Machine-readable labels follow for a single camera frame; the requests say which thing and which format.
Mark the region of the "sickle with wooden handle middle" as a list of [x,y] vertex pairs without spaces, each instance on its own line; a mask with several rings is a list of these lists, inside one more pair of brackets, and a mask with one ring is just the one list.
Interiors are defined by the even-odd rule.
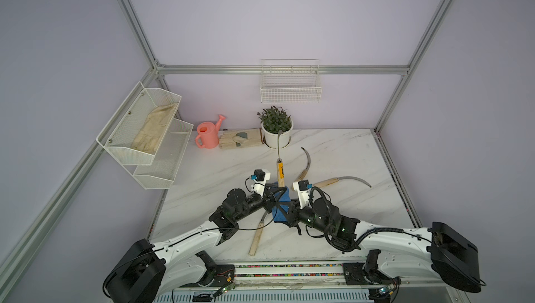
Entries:
[[286,187],[284,180],[284,163],[280,155],[280,137],[283,132],[281,130],[277,133],[277,184],[279,188]]

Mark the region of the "blue fluffy rag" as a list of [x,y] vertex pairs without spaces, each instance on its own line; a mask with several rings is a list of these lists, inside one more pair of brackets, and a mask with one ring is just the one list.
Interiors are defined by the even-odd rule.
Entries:
[[285,190],[279,190],[276,193],[274,193],[274,198],[275,198],[275,205],[271,210],[273,222],[274,223],[287,223],[288,220],[286,216],[289,210],[288,204],[291,202],[288,188],[286,188]]

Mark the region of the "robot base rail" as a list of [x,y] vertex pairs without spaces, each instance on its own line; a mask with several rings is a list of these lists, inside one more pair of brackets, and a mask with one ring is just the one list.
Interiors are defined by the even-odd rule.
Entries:
[[462,302],[426,278],[370,282],[363,263],[298,261],[218,264],[194,256],[170,268],[146,258],[113,271],[103,290],[113,302],[407,302],[433,294]]

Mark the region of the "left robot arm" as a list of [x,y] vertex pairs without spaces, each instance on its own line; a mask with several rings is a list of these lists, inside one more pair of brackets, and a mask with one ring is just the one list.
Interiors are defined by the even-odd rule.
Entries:
[[162,292],[162,286],[201,281],[213,267],[206,250],[241,230],[241,219],[260,209],[276,207],[286,191],[285,187],[265,187],[262,194],[247,195],[236,188],[196,229],[157,243],[136,241],[104,279],[104,295],[113,302],[152,302]]

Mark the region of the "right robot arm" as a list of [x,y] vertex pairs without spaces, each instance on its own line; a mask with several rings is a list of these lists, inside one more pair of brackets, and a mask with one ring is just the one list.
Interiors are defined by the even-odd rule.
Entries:
[[285,202],[273,215],[289,227],[303,224],[317,230],[319,238],[343,254],[365,251],[362,272],[373,283],[380,278],[433,277],[467,293],[479,293],[486,286],[478,248],[445,223],[419,229],[378,226],[342,215],[323,198],[310,205]]

